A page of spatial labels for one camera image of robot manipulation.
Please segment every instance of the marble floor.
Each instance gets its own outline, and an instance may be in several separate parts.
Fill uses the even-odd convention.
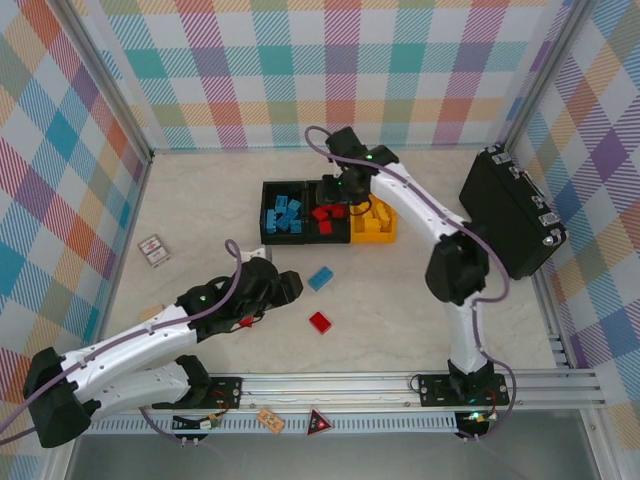
[[[443,205],[464,215],[457,196],[475,151],[396,153]],[[105,334],[137,324],[141,311],[172,303],[193,285],[230,275],[234,261],[224,240],[233,238],[243,250],[260,245],[263,181],[317,179],[330,172],[323,157],[306,150],[156,157]],[[136,247],[154,233],[172,254],[156,269]],[[306,288],[294,304],[267,313],[254,328],[212,337],[188,353],[196,353],[210,372],[443,370],[449,330],[424,283],[430,251],[402,220],[393,244],[273,247],[276,267],[298,271],[305,284],[325,265],[335,277],[319,292]],[[493,269],[487,291],[496,293],[499,285]],[[317,311],[333,322],[325,335],[309,323]],[[495,357],[518,369],[555,367],[529,280],[513,284],[510,297],[484,313]]]

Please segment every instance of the orange tag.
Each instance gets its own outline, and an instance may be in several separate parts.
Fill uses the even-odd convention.
[[[284,420],[276,417],[276,415],[272,411],[266,408],[260,410],[260,413],[258,413],[258,416],[256,418],[260,423],[262,423],[276,435],[280,433],[280,431],[284,428]]]

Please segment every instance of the black suitcase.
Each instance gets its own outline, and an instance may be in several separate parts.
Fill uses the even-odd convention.
[[[487,228],[489,245],[515,280],[532,275],[567,239],[544,193],[500,145],[478,153],[460,202]]]

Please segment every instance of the yellow container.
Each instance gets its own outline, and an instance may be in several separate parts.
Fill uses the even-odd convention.
[[[382,200],[369,195],[368,203],[351,207],[351,243],[393,243],[396,240],[396,212]]]

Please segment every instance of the checkered backdrop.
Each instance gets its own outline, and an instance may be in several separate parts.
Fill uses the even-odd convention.
[[[0,419],[30,357],[90,341],[113,285],[143,161],[44,0],[0,0]],[[23,415],[9,434],[23,430]],[[37,437],[0,447],[30,480]]]
[[[152,143],[191,149],[299,146],[310,124],[355,125],[371,143],[485,143],[560,2],[74,3]]]
[[[640,0],[598,3],[515,153],[570,231],[548,272],[640,478]]]

